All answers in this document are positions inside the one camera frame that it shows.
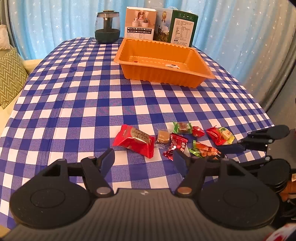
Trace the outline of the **beige sofa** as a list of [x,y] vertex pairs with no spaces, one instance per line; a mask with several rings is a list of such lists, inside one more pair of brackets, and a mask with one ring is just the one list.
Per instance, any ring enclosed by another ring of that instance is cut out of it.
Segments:
[[40,62],[40,59],[24,60],[10,45],[7,26],[1,25],[1,132],[30,73]]

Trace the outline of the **green zigzag pillow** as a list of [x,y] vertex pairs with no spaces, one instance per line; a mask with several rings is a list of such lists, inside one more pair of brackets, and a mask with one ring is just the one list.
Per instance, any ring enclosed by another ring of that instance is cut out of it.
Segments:
[[1,56],[1,107],[5,109],[29,77],[15,48]]

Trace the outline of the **dark green glass humidifier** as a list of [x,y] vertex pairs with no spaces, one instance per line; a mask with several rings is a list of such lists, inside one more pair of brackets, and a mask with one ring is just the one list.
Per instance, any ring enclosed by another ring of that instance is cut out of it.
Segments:
[[97,13],[95,21],[95,39],[100,44],[112,44],[120,36],[120,14],[114,10]]

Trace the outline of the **dark red foil candy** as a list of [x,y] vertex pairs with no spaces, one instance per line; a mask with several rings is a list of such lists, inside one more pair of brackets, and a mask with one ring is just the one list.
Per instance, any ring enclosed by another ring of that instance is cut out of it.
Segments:
[[180,150],[183,153],[187,146],[188,139],[176,133],[171,133],[170,141],[169,148],[163,153],[163,155],[173,161],[173,151]]

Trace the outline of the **blue white checkered tablecloth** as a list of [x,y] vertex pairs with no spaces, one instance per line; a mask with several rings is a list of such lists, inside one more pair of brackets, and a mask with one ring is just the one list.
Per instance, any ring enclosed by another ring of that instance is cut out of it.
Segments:
[[13,228],[11,195],[59,158],[100,156],[122,125],[156,135],[177,121],[223,126],[237,139],[272,125],[246,89],[202,54],[215,75],[197,88],[128,80],[113,61],[119,43],[67,40],[30,74],[1,134],[1,225]]

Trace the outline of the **red flat candy packet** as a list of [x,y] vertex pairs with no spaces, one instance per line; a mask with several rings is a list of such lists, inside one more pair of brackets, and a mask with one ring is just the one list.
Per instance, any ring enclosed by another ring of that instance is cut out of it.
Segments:
[[206,133],[217,146],[223,145],[226,142],[219,129],[215,126],[206,129]]

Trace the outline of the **orange plastic tray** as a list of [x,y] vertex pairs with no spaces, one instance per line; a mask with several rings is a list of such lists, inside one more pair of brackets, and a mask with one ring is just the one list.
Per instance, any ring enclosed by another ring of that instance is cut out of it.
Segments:
[[196,88],[215,79],[196,49],[165,42],[124,38],[114,62],[131,80]]

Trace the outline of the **small red round candy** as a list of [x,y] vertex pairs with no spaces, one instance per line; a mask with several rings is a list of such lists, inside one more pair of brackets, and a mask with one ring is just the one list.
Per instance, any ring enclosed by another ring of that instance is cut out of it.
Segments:
[[205,132],[199,126],[193,126],[192,127],[192,134],[194,137],[200,138],[205,135]]

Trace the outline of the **green tea box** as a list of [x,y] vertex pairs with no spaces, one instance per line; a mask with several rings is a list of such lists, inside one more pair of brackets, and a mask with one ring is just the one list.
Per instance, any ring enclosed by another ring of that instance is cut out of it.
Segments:
[[154,7],[157,11],[154,41],[192,47],[198,15],[176,8]]

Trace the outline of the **green orange candy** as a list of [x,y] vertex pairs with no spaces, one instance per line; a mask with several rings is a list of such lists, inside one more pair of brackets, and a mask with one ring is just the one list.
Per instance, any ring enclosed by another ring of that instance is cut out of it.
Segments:
[[224,158],[224,155],[215,147],[202,144],[196,140],[193,141],[193,147],[189,149],[189,152],[198,158],[208,158],[212,160]]

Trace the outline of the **blue star curtain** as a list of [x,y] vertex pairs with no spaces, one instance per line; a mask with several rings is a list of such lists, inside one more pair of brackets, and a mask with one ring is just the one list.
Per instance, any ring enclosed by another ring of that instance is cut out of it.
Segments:
[[1,1],[1,23],[23,58],[41,59],[62,41],[92,37],[98,12],[177,8],[198,16],[193,45],[222,65],[269,109],[295,60],[289,1]]

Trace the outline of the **green wrapped brown candy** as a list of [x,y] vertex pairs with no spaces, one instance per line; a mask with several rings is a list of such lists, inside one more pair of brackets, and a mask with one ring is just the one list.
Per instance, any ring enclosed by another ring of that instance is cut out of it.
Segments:
[[173,122],[173,133],[188,135],[192,133],[192,125],[190,122]]

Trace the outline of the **large red snack packet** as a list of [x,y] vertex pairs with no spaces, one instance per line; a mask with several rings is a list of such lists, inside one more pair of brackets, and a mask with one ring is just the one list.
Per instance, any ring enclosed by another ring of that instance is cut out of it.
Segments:
[[113,146],[120,146],[141,154],[149,159],[154,156],[155,137],[129,125],[122,125]]

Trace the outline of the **clear wrapped brown candy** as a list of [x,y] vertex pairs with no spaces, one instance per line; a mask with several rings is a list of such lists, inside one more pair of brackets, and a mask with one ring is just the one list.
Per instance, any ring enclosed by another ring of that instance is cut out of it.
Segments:
[[166,148],[171,142],[171,132],[167,128],[159,129],[156,135],[155,147],[156,148]]

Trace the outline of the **yellow green candy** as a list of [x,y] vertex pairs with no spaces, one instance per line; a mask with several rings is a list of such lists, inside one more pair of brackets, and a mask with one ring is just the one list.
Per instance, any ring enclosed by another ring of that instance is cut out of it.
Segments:
[[235,140],[235,137],[234,137],[233,133],[231,133],[229,131],[229,129],[227,129],[226,127],[220,127],[218,130],[219,130],[221,136],[225,140],[225,145],[230,145],[233,143],[233,141]]

